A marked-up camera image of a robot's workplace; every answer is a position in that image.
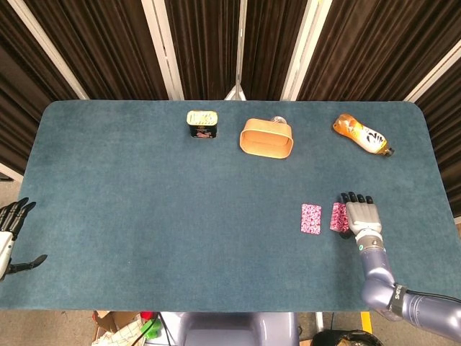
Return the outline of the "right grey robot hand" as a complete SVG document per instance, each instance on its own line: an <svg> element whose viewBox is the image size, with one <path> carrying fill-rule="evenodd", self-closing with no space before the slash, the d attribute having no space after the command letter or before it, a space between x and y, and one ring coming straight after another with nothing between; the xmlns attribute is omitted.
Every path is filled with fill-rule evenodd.
<svg viewBox="0 0 461 346"><path fill-rule="evenodd" d="M345 204L348 229L341 233L343 239L359 235L362 231L373 231L381 234L382 224L377 206L369 195L342 192L341 198Z"/></svg>

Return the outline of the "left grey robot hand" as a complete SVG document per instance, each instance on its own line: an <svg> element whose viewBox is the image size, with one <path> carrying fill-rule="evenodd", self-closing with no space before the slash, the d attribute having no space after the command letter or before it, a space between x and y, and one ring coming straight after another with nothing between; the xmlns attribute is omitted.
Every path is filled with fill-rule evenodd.
<svg viewBox="0 0 461 346"><path fill-rule="evenodd" d="M1 281L7 275L39 267L48 257L46 254L41 254L31 262L12 264L12 252L15 242L27 214L35 205L36 202L29 202L29 198L22 198L1 207Z"/></svg>

